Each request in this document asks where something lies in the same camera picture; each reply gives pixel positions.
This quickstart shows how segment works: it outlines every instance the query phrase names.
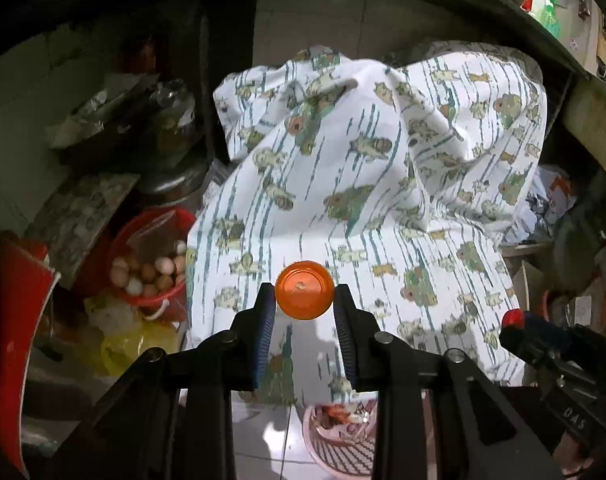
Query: tiled wall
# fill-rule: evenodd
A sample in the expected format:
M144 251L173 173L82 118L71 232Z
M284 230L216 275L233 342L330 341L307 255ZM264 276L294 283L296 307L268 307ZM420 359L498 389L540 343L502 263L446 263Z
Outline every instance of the tiled wall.
M311 44L378 58L432 39L481 40L476 25L419 0L258 0L254 64L280 64Z
M45 126L99 91L104 74L118 70L123 40L148 20L165 20L171 65L195 83L195 1L168 0L76 28L62 25L0 57L0 229L22 234L65 180L67 170L44 142Z

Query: egg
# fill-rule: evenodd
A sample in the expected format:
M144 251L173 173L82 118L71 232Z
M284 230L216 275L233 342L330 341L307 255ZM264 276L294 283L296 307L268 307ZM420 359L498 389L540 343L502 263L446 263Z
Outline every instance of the egg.
M153 298L155 296L158 296L158 289L152 283L143 285L144 298Z
M174 258L174 266L176 267L176 274L180 274L185 271L185 256L176 256Z
M125 258L117 256L112 260L112 267L120 267L121 269L125 269L129 272L128 263L125 261Z
M183 256L187 252L187 244L183 240L176 240L174 242L174 253L179 256Z
M140 296L143 294L143 282L137 277L132 276L129 279L128 286L125 287L125 292L130 296Z
M155 283L159 292L165 292L166 290L170 290L174 286L174 280L168 274L162 274L157 278Z
M141 264L138 262L138 259L134 253L130 253L125 256L125 261L128 263L129 270L137 271L141 268Z
M123 267L114 266L110 269L110 282L118 288L123 288L129 282L129 272Z
M157 278L157 270L152 264L141 265L141 278L145 283L154 283Z
M154 266L161 274L171 274L174 272L174 262L170 258L157 258L154 262Z

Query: pink basket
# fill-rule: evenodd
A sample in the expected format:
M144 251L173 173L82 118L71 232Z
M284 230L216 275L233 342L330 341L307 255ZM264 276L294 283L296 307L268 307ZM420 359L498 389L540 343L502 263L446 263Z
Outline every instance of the pink basket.
M328 473L346 480L370 478L374 464L375 439L347 444L328 440L318 434L314 407L303 415L303 441L315 462Z

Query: red bucket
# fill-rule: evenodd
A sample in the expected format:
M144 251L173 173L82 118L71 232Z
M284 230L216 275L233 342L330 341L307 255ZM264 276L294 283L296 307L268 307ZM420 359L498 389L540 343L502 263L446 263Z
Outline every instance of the red bucket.
M176 214L177 227L181 238L187 240L188 232L196 221L196 217L182 207L167 207L162 209L150 209L132 218L121 229L110 244L107 254L107 273L112 269L112 262L117 256L127 256L132 249L128 246L129 238L139 229L149 225L151 222L164 215L168 211ZM113 292L122 300L141 310L149 319L162 319L164 321L185 321L187 316L187 295L185 292L185 280L170 290L165 291L153 298L142 298L141 296L130 296L124 290L113 287Z

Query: red tip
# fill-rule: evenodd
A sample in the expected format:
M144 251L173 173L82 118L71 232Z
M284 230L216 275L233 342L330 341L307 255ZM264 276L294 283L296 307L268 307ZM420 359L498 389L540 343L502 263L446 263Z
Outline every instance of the red tip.
M523 317L523 311L520 308L513 308L508 310L501 321L501 328L506 326L513 326L516 328L525 327L525 319Z

